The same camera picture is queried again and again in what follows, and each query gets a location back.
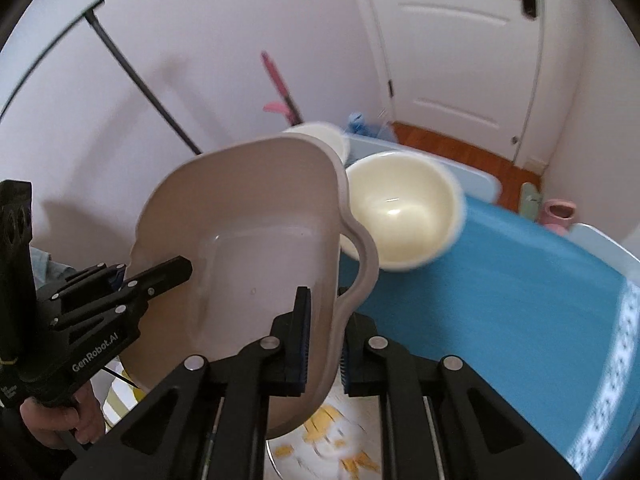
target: metal bolt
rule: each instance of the metal bolt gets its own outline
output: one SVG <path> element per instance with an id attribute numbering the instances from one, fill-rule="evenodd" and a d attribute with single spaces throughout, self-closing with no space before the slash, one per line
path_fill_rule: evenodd
<path id="1" fill-rule="evenodd" d="M 204 358 L 201 355 L 192 355 L 184 360 L 184 367 L 192 372 L 200 370 L 204 366 Z"/>
<path id="2" fill-rule="evenodd" d="M 457 372 L 458 370 L 460 370 L 460 368 L 462 368 L 463 362 L 462 359 L 460 359 L 458 356 L 450 355 L 444 358 L 442 364 L 444 364 L 444 367 L 447 370 Z"/>
<path id="3" fill-rule="evenodd" d="M 389 345 L 389 341 L 387 341 L 381 335 L 375 335 L 369 338 L 369 346 L 374 350 L 382 350 Z"/>
<path id="4" fill-rule="evenodd" d="M 280 346 L 280 340 L 274 335 L 268 335 L 260 340 L 260 346 L 265 350 L 273 350 Z"/>

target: brown floor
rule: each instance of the brown floor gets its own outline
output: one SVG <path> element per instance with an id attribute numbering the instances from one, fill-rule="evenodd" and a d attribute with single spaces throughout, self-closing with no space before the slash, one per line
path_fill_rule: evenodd
<path id="1" fill-rule="evenodd" d="M 417 126 L 395 123 L 394 129 L 401 144 L 450 158 L 495 176 L 502 183 L 502 194 L 498 205 L 504 208 L 518 211 L 520 186 L 525 182 L 531 182 L 540 188 L 539 176 L 530 171 L 516 168 L 510 160 L 501 156 L 486 152 L 461 140 L 423 130 Z"/>

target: yellow bowl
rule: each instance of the yellow bowl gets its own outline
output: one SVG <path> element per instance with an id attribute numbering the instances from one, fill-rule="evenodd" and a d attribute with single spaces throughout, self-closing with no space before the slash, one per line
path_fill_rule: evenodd
<path id="1" fill-rule="evenodd" d="M 380 268 L 411 270 L 447 251 L 460 236 L 465 198 L 453 174 L 427 155 L 384 152 L 347 168 L 351 212 L 378 248 Z M 358 259 L 342 237 L 342 250 Z"/>

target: white door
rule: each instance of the white door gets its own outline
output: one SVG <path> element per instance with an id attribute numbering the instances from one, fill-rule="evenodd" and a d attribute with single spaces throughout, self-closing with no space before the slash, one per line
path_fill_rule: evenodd
<path id="1" fill-rule="evenodd" d="M 536 81 L 540 19 L 522 0 L 372 0 L 396 120 L 513 159 Z"/>

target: blue tabletop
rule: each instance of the blue tabletop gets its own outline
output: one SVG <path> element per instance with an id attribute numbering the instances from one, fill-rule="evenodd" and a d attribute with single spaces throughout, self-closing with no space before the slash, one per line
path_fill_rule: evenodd
<path id="1" fill-rule="evenodd" d="M 624 328 L 621 304 L 637 288 L 539 225 L 473 198 L 467 208 L 447 254 L 411 272 L 382 271 L 360 312 L 413 354 L 462 357 L 583 478 L 596 479 L 638 405 L 636 331 L 626 329 L 628 363 L 611 362 Z M 343 255 L 340 285 L 357 269 Z"/>

